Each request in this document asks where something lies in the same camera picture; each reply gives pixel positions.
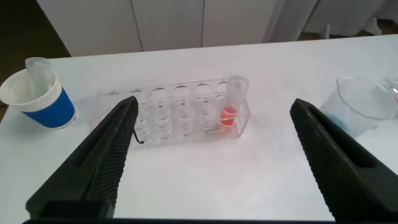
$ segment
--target paper cup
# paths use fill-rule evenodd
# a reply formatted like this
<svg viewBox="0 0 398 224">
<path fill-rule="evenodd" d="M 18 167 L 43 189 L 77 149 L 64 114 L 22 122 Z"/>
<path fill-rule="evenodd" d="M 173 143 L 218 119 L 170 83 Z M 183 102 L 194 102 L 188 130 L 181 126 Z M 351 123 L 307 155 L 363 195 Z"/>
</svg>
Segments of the paper cup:
<svg viewBox="0 0 398 224">
<path fill-rule="evenodd" d="M 33 98 L 27 70 L 21 70 L 0 86 L 0 100 L 47 128 L 64 128 L 75 120 L 76 110 L 57 76 L 52 75 L 50 90 Z"/>
</svg>

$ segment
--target cabinet door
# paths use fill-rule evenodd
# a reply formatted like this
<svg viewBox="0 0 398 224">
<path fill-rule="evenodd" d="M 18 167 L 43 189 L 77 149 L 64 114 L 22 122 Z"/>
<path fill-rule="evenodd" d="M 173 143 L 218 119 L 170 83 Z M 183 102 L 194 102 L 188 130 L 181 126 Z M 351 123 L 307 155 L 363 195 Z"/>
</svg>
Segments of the cabinet door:
<svg viewBox="0 0 398 224">
<path fill-rule="evenodd" d="M 130 0 L 37 1 L 71 56 L 142 51 Z"/>
<path fill-rule="evenodd" d="M 282 5 L 281 0 L 206 0 L 203 47 L 267 42 Z"/>
<path fill-rule="evenodd" d="M 201 47 L 204 0 L 131 0 L 144 51 Z"/>
</svg>

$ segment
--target test tube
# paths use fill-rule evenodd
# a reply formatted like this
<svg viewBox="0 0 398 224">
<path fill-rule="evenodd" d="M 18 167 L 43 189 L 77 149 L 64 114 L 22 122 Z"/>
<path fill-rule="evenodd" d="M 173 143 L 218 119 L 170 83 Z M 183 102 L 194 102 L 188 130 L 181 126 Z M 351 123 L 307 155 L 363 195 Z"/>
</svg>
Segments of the test tube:
<svg viewBox="0 0 398 224">
<path fill-rule="evenodd" d="M 213 129 L 218 124 L 218 114 L 215 102 L 210 97 L 198 97 L 199 125 L 204 130 Z"/>
<path fill-rule="evenodd" d="M 193 130 L 195 109 L 188 100 L 178 100 L 176 105 L 176 119 L 181 134 L 189 135 Z"/>
<path fill-rule="evenodd" d="M 221 124 L 232 127 L 235 124 L 236 115 L 249 89 L 249 80 L 241 76 L 233 76 L 226 84 L 226 98 L 220 115 Z"/>
<path fill-rule="evenodd" d="M 144 91 L 140 89 L 133 90 L 132 95 L 136 97 L 138 102 L 138 115 L 136 120 L 136 125 L 141 125 L 146 123 L 146 119 L 148 116 L 148 106 L 146 100 L 146 94 Z"/>
</svg>

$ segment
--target white table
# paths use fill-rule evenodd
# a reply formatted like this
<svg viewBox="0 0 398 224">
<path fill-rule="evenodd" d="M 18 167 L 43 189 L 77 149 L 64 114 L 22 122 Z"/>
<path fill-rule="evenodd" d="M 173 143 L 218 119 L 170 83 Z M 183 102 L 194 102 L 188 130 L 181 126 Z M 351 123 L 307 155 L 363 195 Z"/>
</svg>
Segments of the white table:
<svg viewBox="0 0 398 224">
<path fill-rule="evenodd" d="M 378 81 L 397 66 L 398 35 L 61 58 L 53 69 L 79 110 L 49 131 L 9 108 L 0 125 L 0 223 L 28 219 L 27 199 L 88 135 L 98 90 L 246 76 L 252 117 L 239 139 L 127 155 L 115 217 L 332 220 L 289 109 L 320 106 L 338 77 Z M 358 140 L 398 173 L 397 122 Z"/>
</svg>

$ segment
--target glass beaker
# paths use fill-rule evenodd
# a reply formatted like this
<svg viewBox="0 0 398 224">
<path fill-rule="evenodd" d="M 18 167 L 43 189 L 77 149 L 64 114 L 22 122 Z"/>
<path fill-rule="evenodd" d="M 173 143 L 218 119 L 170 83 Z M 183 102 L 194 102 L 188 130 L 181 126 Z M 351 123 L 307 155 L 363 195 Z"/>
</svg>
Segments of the glass beaker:
<svg viewBox="0 0 398 224">
<path fill-rule="evenodd" d="M 357 137 L 379 121 L 390 119 L 398 104 L 388 91 L 363 78 L 339 78 L 337 89 L 320 110 L 352 137 Z"/>
</svg>

